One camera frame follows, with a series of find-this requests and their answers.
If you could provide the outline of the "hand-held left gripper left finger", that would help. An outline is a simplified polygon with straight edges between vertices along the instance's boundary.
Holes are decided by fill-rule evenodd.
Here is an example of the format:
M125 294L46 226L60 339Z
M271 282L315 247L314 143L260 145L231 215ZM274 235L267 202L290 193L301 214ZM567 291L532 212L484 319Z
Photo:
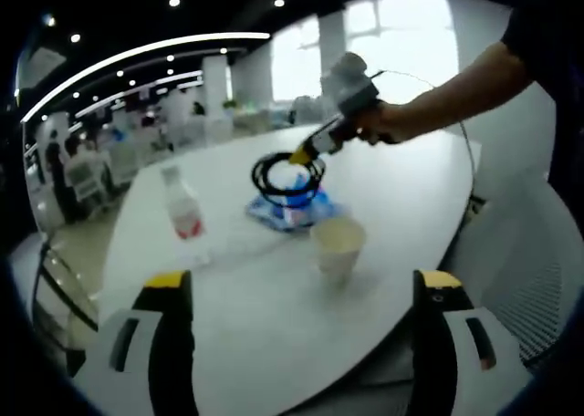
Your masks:
M76 388L99 415L197 415L192 323L191 272L153 276L99 327Z

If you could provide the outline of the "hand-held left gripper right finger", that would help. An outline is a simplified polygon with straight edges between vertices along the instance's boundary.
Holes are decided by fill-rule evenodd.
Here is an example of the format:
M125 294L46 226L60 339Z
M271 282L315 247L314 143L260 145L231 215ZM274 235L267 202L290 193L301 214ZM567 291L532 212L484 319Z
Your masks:
M497 415L530 382L516 338L462 283L413 272L411 415Z

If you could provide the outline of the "person's right hand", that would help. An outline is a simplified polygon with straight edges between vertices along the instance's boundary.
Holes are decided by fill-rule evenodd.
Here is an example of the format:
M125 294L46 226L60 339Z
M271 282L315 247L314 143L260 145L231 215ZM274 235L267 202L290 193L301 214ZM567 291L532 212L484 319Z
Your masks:
M355 127L357 137L371 146L401 143L411 138L401 107L380 100L356 117Z

